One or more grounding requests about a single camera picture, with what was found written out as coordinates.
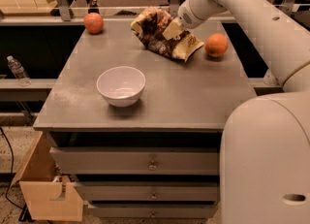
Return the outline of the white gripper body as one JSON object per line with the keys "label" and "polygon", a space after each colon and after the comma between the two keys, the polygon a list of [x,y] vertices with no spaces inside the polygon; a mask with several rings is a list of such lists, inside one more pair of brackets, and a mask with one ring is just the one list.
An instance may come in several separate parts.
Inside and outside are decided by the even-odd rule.
{"label": "white gripper body", "polygon": [[186,28],[196,28],[206,20],[200,1],[186,0],[178,9],[178,18]]}

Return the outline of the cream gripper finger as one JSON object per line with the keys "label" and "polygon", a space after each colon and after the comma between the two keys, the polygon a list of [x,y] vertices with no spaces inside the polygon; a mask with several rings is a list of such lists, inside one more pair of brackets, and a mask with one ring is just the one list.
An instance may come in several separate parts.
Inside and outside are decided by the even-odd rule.
{"label": "cream gripper finger", "polygon": [[185,31],[185,27],[181,20],[176,17],[174,18],[171,23],[167,26],[165,31],[163,32],[164,38],[168,41],[171,39],[179,40],[181,34]]}

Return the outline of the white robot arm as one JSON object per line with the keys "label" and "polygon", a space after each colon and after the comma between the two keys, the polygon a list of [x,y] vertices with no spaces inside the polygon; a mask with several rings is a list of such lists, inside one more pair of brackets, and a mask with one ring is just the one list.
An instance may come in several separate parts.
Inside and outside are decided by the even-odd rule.
{"label": "white robot arm", "polygon": [[225,124],[222,224],[310,224],[310,33],[266,0],[186,0],[178,16],[195,28],[223,11],[283,90],[243,103]]}

